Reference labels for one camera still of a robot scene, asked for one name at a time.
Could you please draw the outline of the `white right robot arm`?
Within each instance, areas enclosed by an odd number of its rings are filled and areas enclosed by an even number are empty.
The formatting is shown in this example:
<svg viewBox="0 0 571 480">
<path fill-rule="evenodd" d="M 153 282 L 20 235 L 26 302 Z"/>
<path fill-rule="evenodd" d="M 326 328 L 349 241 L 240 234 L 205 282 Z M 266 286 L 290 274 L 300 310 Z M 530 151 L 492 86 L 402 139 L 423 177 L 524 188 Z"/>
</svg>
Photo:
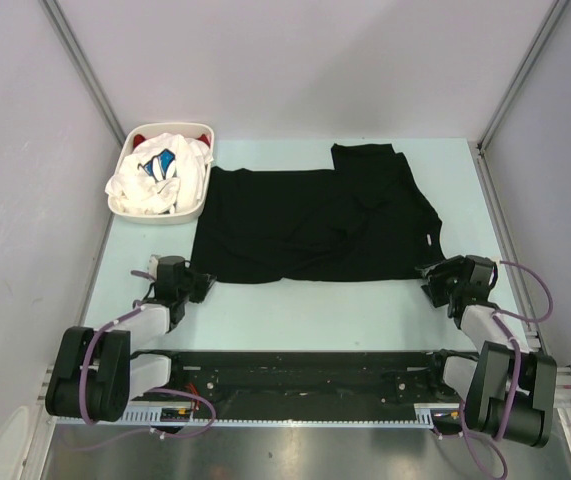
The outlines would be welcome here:
<svg viewBox="0 0 571 480">
<path fill-rule="evenodd" d="M 528 317 L 490 301 L 502 264 L 469 255 L 420 268 L 421 288 L 432 306 L 446 308 L 475 348 L 472 353 L 437 352 L 426 388 L 438 401 L 457 394 L 470 430 L 542 448 L 552 428 L 557 363 L 532 351 L 506 323 L 509 318 L 527 322 Z"/>
</svg>

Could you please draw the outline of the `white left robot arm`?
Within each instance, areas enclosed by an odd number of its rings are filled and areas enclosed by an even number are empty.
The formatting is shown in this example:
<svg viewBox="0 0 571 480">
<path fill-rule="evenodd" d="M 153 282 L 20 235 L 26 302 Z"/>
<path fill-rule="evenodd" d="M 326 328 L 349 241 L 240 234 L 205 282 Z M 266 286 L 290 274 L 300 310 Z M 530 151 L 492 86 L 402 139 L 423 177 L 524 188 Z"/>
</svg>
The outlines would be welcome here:
<svg viewBox="0 0 571 480">
<path fill-rule="evenodd" d="M 132 276 L 147 281 L 144 296 L 105 325 L 68 328 L 61 339 L 45 393 L 46 411 L 88 425 L 115 422 L 129 402 L 155 391 L 179 397 L 186 376 L 168 356 L 145 353 L 152 341 L 171 333 L 188 304 L 203 302 L 216 282 L 181 256 L 153 255 L 145 270 Z"/>
</svg>

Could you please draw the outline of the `white plastic laundry basket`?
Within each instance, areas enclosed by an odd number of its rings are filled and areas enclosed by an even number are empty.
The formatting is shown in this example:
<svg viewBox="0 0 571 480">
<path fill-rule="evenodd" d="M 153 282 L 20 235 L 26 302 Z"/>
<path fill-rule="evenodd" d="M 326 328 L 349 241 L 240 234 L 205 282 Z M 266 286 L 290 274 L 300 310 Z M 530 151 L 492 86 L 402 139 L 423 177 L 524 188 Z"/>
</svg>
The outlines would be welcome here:
<svg viewBox="0 0 571 480">
<path fill-rule="evenodd" d="M 111 212 L 139 224 L 189 223 L 203 210 L 215 134 L 202 123 L 144 124 L 127 136 L 105 193 Z"/>
</svg>

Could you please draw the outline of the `black t shirt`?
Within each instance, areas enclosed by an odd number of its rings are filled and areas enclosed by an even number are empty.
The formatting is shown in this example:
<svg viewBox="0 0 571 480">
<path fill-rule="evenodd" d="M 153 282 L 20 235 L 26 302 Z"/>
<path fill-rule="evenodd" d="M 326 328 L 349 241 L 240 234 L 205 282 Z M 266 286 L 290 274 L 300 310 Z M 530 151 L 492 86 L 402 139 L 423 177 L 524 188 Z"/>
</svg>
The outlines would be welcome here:
<svg viewBox="0 0 571 480">
<path fill-rule="evenodd" d="M 412 280 L 444 260 L 442 221 L 390 144 L 331 148 L 330 169 L 216 167 L 191 264 L 221 283 Z"/>
</svg>

